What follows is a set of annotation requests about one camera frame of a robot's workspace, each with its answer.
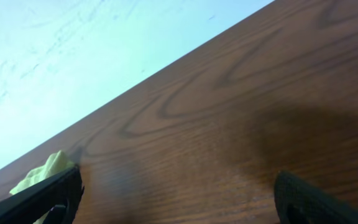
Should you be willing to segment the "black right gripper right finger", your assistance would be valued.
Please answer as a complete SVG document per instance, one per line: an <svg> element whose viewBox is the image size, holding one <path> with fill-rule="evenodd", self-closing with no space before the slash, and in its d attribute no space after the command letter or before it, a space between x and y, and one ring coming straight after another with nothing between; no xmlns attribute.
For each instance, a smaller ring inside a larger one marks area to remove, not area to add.
<svg viewBox="0 0 358 224"><path fill-rule="evenodd" d="M358 224L358 210L289 172L277 175L274 201L281 224Z"/></svg>

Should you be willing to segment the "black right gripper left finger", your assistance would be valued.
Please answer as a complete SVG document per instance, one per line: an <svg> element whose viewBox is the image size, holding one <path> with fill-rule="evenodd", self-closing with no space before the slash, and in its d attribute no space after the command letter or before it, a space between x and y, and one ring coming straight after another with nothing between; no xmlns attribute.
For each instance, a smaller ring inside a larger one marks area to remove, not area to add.
<svg viewBox="0 0 358 224"><path fill-rule="evenodd" d="M77 166L65 169L0 202L0 223L73 223L84 187Z"/></svg>

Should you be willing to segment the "folded green cloth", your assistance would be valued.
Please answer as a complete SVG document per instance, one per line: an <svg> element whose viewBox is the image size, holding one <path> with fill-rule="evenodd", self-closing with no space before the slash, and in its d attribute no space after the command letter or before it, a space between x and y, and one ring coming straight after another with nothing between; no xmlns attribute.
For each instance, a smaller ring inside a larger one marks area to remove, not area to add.
<svg viewBox="0 0 358 224"><path fill-rule="evenodd" d="M28 202L24 223L72 223L81 200L81 177L77 166L66 154L58 151L49 156L44 165L30 170L13 189L20 202Z"/></svg>

